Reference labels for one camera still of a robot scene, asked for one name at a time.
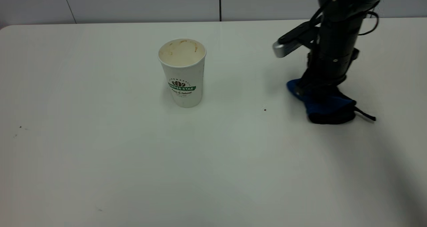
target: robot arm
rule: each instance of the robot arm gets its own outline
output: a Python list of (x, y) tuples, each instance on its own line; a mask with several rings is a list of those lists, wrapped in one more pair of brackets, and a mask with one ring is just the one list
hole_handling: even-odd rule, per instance
[(297, 93), (342, 83), (359, 51), (354, 48), (363, 19), (379, 0), (319, 0), (320, 9), (273, 45), (284, 57), (301, 45), (311, 49), (308, 69), (297, 84)]

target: blue cloth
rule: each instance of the blue cloth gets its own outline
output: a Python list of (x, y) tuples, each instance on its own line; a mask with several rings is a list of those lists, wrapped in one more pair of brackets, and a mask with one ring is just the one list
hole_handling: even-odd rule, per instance
[(298, 83), (298, 81), (299, 79), (291, 80), (286, 85), (288, 87), (288, 90), (296, 98), (304, 102), (308, 115), (312, 113), (318, 113), (321, 115), (330, 115), (353, 102), (353, 100), (351, 99), (345, 99), (342, 96), (334, 95), (334, 93), (326, 95), (325, 99), (323, 99), (321, 103), (315, 101), (311, 97), (310, 92), (306, 93), (304, 96), (299, 96), (295, 93), (295, 86)]
[(308, 91), (303, 96), (297, 95), (295, 88), (299, 80), (289, 81), (286, 85), (296, 98), (304, 102), (308, 119), (311, 122), (323, 125), (343, 124), (355, 118), (355, 111), (372, 121), (376, 120), (374, 116), (359, 110), (356, 107), (356, 101), (343, 95), (336, 86), (317, 89), (315, 94), (312, 91)]

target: cable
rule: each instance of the cable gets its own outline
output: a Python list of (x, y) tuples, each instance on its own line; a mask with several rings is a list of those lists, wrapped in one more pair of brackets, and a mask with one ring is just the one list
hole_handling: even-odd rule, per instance
[(320, 6), (320, 8), (316, 11), (316, 13), (314, 13), (314, 16), (311, 17), (310, 19), (310, 28), (314, 27), (314, 20), (316, 20), (317, 16), (320, 15), (320, 13), (322, 13), (322, 11), (326, 8), (326, 6), (331, 2), (332, 0), (326, 0), (325, 3), (323, 3), (322, 6)]
[(378, 24), (380, 23), (380, 16), (377, 13), (375, 13), (374, 11), (368, 11), (366, 14), (367, 15), (370, 14), (370, 15), (375, 16), (377, 18), (377, 23), (375, 24), (375, 26), (374, 26), (374, 28), (372, 30), (370, 30), (368, 32), (365, 32), (363, 34), (359, 34), (359, 36), (360, 35), (366, 35), (366, 34), (374, 32), (374, 30), (378, 27)]

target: paper cup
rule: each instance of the paper cup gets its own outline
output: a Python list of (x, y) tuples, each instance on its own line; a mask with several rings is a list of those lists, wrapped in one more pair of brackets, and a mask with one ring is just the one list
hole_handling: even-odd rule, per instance
[(178, 106), (190, 108), (200, 103), (205, 57), (204, 46), (191, 39), (171, 40), (160, 48), (158, 58)]

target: table surface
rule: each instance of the table surface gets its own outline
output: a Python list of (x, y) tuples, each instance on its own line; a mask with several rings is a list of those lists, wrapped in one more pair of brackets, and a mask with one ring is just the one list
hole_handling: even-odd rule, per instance
[[(308, 50), (271, 49), (301, 22), (1, 30), (1, 225), (425, 226), (427, 18), (359, 37), (340, 88), (378, 121), (338, 126), (308, 122), (285, 88)], [(189, 109), (156, 56), (179, 37), (207, 48)]]

